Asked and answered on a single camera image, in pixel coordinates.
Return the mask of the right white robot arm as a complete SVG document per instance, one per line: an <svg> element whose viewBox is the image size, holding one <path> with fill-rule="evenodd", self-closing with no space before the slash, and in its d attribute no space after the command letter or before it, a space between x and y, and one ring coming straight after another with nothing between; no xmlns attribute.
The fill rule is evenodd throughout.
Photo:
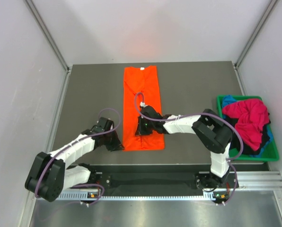
<svg viewBox="0 0 282 227"><path fill-rule="evenodd" d="M218 188L228 181L229 148L233 132L211 109L205 109L202 115L180 116L161 115L150 106L141 108L138 117L136 136L158 134L188 133L196 135L210 152L210 173L197 180L198 187Z"/></svg>

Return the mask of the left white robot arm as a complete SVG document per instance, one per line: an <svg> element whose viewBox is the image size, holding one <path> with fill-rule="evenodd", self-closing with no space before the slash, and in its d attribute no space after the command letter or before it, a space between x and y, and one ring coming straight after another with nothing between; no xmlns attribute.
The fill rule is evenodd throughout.
<svg viewBox="0 0 282 227"><path fill-rule="evenodd" d="M56 200L63 190L97 182L94 168L88 164L72 164L85 154L104 146L108 151L123 150L115 124L101 117L91 128L58 150L36 155L25 181L25 189L48 202Z"/></svg>

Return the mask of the orange t shirt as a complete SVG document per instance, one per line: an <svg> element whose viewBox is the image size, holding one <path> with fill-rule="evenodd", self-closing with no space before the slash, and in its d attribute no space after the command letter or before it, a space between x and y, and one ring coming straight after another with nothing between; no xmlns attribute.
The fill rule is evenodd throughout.
<svg viewBox="0 0 282 227"><path fill-rule="evenodd" d="M123 146L124 151L162 150L164 135L153 132L148 136L136 136L138 117L135 108L144 102L162 113L158 71L156 66L146 68L126 67L123 75Z"/></svg>

